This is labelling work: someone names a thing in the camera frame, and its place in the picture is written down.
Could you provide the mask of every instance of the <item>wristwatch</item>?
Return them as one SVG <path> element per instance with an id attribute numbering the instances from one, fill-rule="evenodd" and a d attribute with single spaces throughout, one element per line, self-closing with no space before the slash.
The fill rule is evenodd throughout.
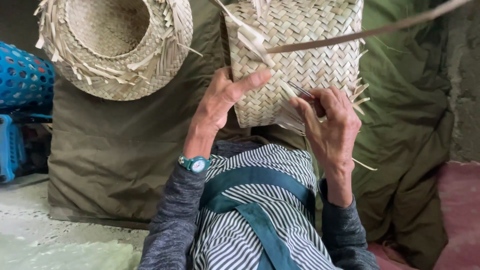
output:
<path id="1" fill-rule="evenodd" d="M 183 155 L 180 155 L 179 164 L 191 172 L 199 173 L 208 169 L 208 167 L 210 166 L 210 160 L 207 160 L 202 156 L 188 159 Z"/>

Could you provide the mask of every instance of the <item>blue plastic container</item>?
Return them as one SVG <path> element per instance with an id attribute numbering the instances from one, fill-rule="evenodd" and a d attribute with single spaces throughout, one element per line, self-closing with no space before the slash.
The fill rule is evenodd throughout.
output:
<path id="1" fill-rule="evenodd" d="M 0 115 L 0 183 L 15 179 L 15 172 L 26 162 L 22 132 L 8 115 Z"/>
<path id="2" fill-rule="evenodd" d="M 51 104 L 54 82 L 49 63 L 0 41 L 0 109 Z"/>

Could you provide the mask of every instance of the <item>gray sleeve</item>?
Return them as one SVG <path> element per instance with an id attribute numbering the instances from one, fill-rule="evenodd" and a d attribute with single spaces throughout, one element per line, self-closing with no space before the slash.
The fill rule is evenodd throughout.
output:
<path id="1" fill-rule="evenodd" d="M 138 270 L 191 268 L 190 247 L 206 172 L 193 173 L 176 165 L 165 184 L 157 214 L 149 225 Z"/>
<path id="2" fill-rule="evenodd" d="M 327 200 L 327 182 L 319 182 L 322 211 L 322 241 L 333 264 L 343 270 L 379 270 L 375 255 L 367 250 L 365 229 L 357 212 L 355 198 L 347 208 L 340 208 Z"/>

